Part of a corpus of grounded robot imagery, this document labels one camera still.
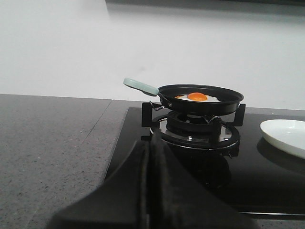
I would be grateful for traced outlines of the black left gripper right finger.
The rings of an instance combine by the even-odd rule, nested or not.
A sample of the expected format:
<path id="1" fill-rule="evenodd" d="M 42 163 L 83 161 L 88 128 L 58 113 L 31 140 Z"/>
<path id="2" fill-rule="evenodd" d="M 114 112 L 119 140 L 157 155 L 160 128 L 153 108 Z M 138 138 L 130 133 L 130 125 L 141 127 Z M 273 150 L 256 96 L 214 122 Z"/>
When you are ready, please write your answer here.
<path id="1" fill-rule="evenodd" d="M 257 229 L 252 219 L 220 201 L 187 172 L 160 134 L 150 142 L 153 229 Z"/>

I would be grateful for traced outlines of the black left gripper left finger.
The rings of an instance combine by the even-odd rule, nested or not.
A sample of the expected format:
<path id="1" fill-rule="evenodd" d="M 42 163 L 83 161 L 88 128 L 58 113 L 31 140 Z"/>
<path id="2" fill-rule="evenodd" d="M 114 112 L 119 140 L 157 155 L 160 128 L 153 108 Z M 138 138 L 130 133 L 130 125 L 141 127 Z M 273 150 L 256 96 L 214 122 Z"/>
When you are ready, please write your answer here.
<path id="1" fill-rule="evenodd" d="M 137 142 L 94 192 L 57 212 L 50 229 L 145 229 L 149 144 Z"/>

